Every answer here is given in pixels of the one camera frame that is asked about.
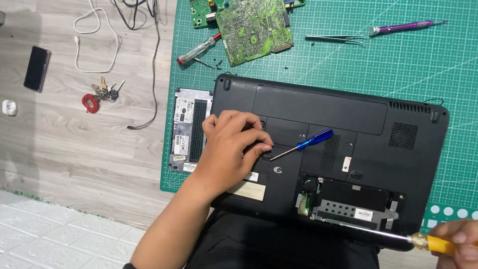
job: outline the white cable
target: white cable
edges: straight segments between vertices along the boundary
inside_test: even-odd
[[[84,70],[81,70],[78,68],[78,56],[80,54],[80,38],[75,35],[75,42],[76,42],[76,57],[75,57],[75,67],[83,72],[83,73],[108,73],[111,71],[111,69],[113,68],[113,65],[115,64],[115,61],[116,61],[116,55],[118,55],[118,50],[120,48],[120,38],[118,36],[118,34],[115,32],[115,30],[113,29],[113,27],[111,27],[111,24],[109,23],[109,19],[108,19],[108,15],[106,14],[106,11],[102,8],[94,8],[93,7],[93,2],[92,0],[88,0],[90,6],[91,6],[91,11],[86,13],[85,15],[79,17],[78,19],[75,20],[75,22],[73,23],[73,28],[75,29],[75,31],[79,34],[92,34],[92,33],[96,33],[99,28],[101,27],[101,21],[99,20],[99,16],[98,16],[98,13],[96,13],[96,11],[98,10],[101,10],[105,13],[105,16],[106,16],[106,21],[108,22],[108,26],[109,28],[111,29],[111,31],[114,33],[115,37],[116,37],[116,51],[115,51],[115,56],[113,57],[113,62],[111,63],[111,65],[109,66],[109,68],[107,70],[104,70],[104,71],[84,71]],[[89,15],[91,15],[92,13],[94,13],[96,15],[96,18],[98,19],[98,28],[96,28],[95,30],[93,31],[90,31],[90,32],[80,32],[76,29],[76,23],[86,17],[88,17]]]

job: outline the motherboard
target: motherboard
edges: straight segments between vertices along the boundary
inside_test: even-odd
[[[283,0],[239,0],[216,21],[231,67],[294,45]]]
[[[234,6],[241,0],[189,0],[194,28],[203,28],[216,23],[216,12]],[[301,7],[306,0],[284,0],[286,8]]]

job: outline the person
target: person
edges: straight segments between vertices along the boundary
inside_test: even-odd
[[[194,172],[153,222],[124,269],[379,268],[379,249],[326,232],[214,210],[211,202],[239,183],[274,145],[252,113],[223,111],[203,122],[207,144]],[[438,269],[478,269],[478,222],[441,223],[431,235],[458,243]]]

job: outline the brass key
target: brass key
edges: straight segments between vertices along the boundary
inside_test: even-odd
[[[100,90],[105,90],[107,88],[105,83],[105,77],[101,77],[101,84],[98,87]]]

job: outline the wooden floor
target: wooden floor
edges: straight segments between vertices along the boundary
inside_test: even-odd
[[[145,8],[137,16],[142,29],[128,30],[111,1],[94,1],[122,39],[116,64],[105,78],[108,84],[126,82],[118,101],[103,101],[96,114],[86,113],[81,98],[92,93],[90,84],[99,84],[100,75],[77,71],[74,64],[73,22],[90,11],[88,1],[0,1],[0,11],[7,14],[0,27],[0,101],[14,100],[19,106],[16,117],[0,115],[0,187],[146,229],[172,197],[159,191],[159,180],[176,2],[160,0],[158,116],[148,128],[132,131],[126,126],[148,121],[154,110],[156,32]],[[131,19],[131,10],[123,12]],[[77,34],[81,69],[105,70],[113,58],[114,35],[99,14],[97,33]],[[95,16],[77,25],[80,31],[96,26]],[[33,45],[52,51],[40,94],[23,87]],[[384,250],[380,263],[382,268],[424,269],[434,268],[436,258],[418,250]]]

